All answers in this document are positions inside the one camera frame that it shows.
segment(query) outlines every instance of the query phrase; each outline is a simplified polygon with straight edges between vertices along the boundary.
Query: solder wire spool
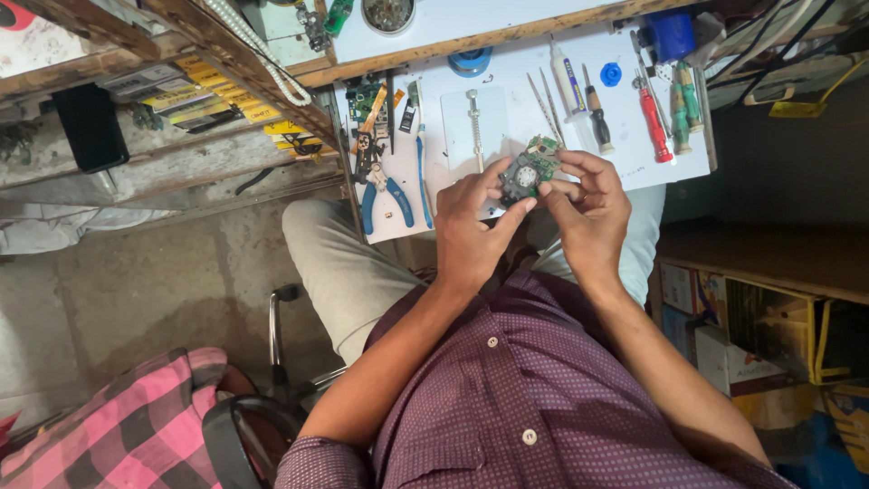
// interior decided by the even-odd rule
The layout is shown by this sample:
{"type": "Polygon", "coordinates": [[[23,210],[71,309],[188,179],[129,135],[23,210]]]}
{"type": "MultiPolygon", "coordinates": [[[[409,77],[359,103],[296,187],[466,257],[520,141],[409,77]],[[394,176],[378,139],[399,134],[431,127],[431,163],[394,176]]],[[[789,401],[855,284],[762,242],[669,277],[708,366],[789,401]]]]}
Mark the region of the solder wire spool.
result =
{"type": "Polygon", "coordinates": [[[492,59],[492,47],[464,51],[447,56],[449,67],[456,75],[465,78],[478,77],[488,68],[492,59]]]}

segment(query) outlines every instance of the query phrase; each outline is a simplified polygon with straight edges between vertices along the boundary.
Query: red screwdriver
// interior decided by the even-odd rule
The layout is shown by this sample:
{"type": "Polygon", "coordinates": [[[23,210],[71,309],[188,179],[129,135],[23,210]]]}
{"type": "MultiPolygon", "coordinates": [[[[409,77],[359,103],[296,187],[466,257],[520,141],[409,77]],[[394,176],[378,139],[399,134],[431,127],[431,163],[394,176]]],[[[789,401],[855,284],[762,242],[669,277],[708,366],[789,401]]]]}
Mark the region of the red screwdriver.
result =
{"type": "Polygon", "coordinates": [[[639,80],[640,107],[643,110],[643,115],[646,116],[649,136],[652,137],[652,144],[654,144],[654,160],[658,163],[668,162],[673,159],[673,153],[667,148],[667,134],[664,133],[664,128],[661,127],[658,120],[658,109],[655,106],[654,99],[649,95],[649,87],[646,84],[646,80],[638,71],[637,80],[639,80]]]}

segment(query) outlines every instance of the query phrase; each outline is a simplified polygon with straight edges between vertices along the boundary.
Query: beige pants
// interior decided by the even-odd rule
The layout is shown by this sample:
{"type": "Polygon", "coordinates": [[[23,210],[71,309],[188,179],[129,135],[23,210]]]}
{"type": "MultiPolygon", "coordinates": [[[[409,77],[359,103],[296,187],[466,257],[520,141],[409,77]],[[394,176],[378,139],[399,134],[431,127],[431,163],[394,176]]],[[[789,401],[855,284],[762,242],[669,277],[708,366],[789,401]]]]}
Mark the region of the beige pants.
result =
{"type": "MultiPolygon", "coordinates": [[[[619,275],[631,296],[644,304],[664,209],[665,185],[630,191],[627,195],[634,210],[621,249],[619,275]]],[[[296,201],[283,213],[283,233],[335,352],[350,365],[362,355],[362,347],[377,320],[421,282],[374,247],[359,244],[346,203],[296,201]]],[[[555,234],[557,227],[553,228],[554,222],[549,218],[548,223],[532,224],[530,232],[549,228],[555,234]]],[[[557,236],[532,270],[576,282],[557,236]]]]}

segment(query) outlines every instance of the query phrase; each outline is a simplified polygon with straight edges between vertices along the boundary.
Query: pink checkered cloth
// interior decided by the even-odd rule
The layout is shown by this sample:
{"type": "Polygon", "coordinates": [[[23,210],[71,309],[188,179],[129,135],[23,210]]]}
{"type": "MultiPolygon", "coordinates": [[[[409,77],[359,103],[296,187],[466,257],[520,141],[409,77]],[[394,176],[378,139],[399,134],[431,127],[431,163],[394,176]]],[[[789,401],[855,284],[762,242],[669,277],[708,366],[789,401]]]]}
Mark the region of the pink checkered cloth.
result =
{"type": "Polygon", "coordinates": [[[0,487],[219,488],[202,417],[226,372],[218,348],[178,348],[124,373],[0,465],[0,487]]]}

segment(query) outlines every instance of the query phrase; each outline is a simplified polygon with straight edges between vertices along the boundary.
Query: man's left hand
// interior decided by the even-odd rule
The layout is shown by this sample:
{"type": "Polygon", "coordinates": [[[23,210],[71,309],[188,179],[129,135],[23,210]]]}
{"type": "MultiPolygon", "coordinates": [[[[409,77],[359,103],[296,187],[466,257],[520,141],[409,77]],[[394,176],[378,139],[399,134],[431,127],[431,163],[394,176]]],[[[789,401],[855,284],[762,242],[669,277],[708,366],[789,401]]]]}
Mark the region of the man's left hand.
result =
{"type": "Polygon", "coordinates": [[[505,157],[481,174],[468,175],[437,194],[437,282],[448,290],[473,297],[492,276],[498,259],[516,233],[522,219],[537,204],[535,198],[524,198],[513,204],[494,228],[479,220],[477,215],[487,196],[500,196],[498,175],[510,165],[505,157]]]}

